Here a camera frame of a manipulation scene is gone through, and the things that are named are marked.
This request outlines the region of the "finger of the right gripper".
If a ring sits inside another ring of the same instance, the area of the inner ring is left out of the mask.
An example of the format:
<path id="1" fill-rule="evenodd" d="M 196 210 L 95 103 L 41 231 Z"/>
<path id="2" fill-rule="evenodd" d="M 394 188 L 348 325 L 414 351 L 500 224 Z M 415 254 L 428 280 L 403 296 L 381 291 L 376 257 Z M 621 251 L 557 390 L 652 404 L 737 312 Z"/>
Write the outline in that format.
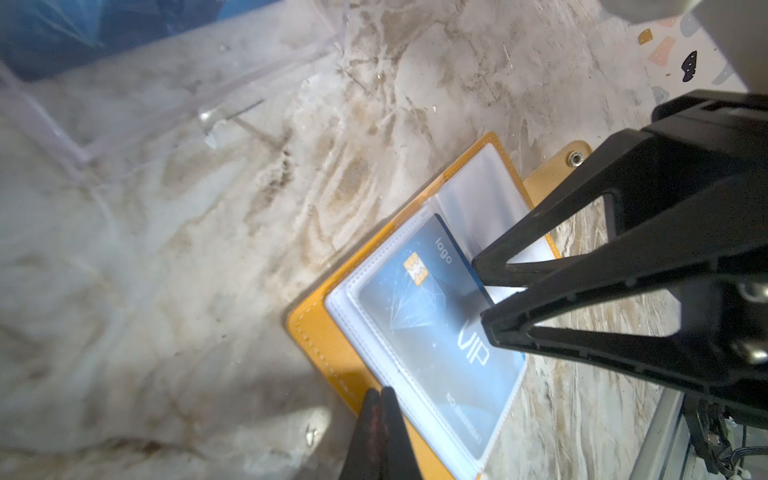
<path id="1" fill-rule="evenodd" d="M 596 199 L 607 242 L 551 261 L 516 256 Z M 767 98 L 695 90 L 607 138 L 472 262 L 513 289 L 484 311 L 493 346 L 582 362 L 767 424 Z M 554 328 L 575 309 L 666 289 L 679 329 L 652 337 Z"/>

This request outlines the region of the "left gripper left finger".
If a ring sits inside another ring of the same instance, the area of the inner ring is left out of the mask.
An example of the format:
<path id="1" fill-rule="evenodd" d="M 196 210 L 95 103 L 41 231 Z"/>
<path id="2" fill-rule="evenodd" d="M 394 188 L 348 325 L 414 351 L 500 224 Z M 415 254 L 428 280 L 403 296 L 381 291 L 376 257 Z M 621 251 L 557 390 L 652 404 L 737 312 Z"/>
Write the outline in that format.
<path id="1" fill-rule="evenodd" d="M 379 401 L 378 390 L 366 392 L 340 480 L 380 478 Z"/>

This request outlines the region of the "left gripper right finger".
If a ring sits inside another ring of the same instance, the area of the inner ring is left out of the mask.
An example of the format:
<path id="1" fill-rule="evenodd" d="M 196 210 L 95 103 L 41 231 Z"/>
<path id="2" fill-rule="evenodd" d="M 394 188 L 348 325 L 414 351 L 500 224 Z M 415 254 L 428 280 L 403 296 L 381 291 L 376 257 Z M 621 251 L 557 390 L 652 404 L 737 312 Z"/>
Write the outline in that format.
<path id="1" fill-rule="evenodd" d="M 391 480 L 422 479 L 405 419 L 392 387 L 384 387 L 381 390 L 380 424 L 382 449 L 380 478 Z"/>

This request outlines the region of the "yellow leather card holder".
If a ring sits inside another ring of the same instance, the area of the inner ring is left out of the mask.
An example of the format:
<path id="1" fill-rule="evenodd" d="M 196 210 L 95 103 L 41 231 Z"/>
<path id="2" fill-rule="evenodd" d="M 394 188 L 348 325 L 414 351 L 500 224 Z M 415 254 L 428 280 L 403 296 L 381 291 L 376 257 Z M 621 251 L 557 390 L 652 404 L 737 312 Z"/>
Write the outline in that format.
<path id="1" fill-rule="evenodd" d="M 505 418 L 486 454 L 475 460 L 416 390 L 354 299 L 355 288 L 371 276 L 397 241 L 431 213 L 442 216 L 479 279 L 472 260 L 526 216 L 590 153 L 587 143 L 571 142 L 530 176 L 521 178 L 496 135 L 484 135 L 289 314 L 286 326 L 291 336 L 358 415 L 369 389 L 379 394 L 384 387 L 395 390 L 422 478 L 475 479 L 481 474 L 525 375 L 526 356 L 521 353 L 525 369 Z M 514 294 L 511 287 L 479 281 L 493 306 Z"/>

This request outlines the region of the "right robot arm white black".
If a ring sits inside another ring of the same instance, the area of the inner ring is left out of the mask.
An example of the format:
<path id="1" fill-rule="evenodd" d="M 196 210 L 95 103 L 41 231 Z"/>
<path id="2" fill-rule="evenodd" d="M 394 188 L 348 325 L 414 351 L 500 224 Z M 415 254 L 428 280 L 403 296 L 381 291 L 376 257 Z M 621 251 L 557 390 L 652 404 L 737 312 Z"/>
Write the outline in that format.
<path id="1" fill-rule="evenodd" d="M 616 371 L 681 391 L 695 452 L 733 477 L 763 446 L 726 420 L 767 425 L 767 99 L 695 90 L 611 135 L 472 262 L 514 294 L 483 312 L 496 347 Z M 681 306 L 661 337 L 554 328 L 550 318 L 665 289 Z"/>

